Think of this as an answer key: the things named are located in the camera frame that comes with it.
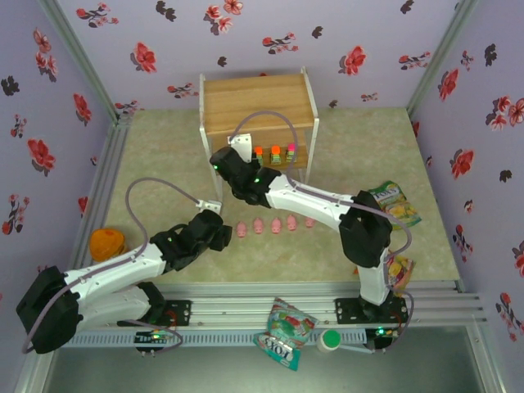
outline white bracket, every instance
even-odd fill
[[[253,154],[253,145],[250,133],[237,135],[235,138],[233,138],[233,140],[231,139],[231,137],[228,137],[228,144],[233,149],[238,151],[238,155],[245,162],[251,162],[251,155]]]
[[[199,199],[196,207],[199,209],[199,213],[203,210],[213,210],[217,215],[220,215],[220,212],[222,211],[222,202],[203,201]]]

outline floral wallpaper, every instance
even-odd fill
[[[524,385],[520,6],[477,5],[412,116],[458,269],[484,302],[511,392]]]
[[[16,54],[0,62],[0,390],[9,393],[24,361],[15,307],[38,272],[69,264],[111,120],[38,2],[3,6],[2,50]]]
[[[457,5],[58,2],[119,114],[130,102],[137,110],[197,108],[200,73],[223,79],[296,73],[302,66],[319,107],[407,106]],[[444,96],[453,83],[451,75]]]

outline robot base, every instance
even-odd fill
[[[361,297],[335,299],[337,322],[343,325],[366,323],[405,323],[408,320],[406,301],[390,292],[386,301],[374,305]]]

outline orange toy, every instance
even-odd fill
[[[89,252],[95,262],[103,262],[128,251],[125,236],[111,228],[97,229],[89,239]]]

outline snack bag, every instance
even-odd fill
[[[422,220],[397,183],[388,181],[380,187],[369,190],[369,192],[371,192],[382,211],[396,217],[408,227],[413,227]],[[391,224],[393,225],[393,230],[400,229],[398,224]]]
[[[318,320],[275,298],[269,314],[267,332],[255,335],[253,342],[273,360],[296,371],[300,348],[309,340]]]
[[[395,289],[405,289],[415,267],[413,260],[396,255],[395,258],[390,258],[386,265],[390,285]],[[402,294],[395,293],[395,296],[402,297]]]

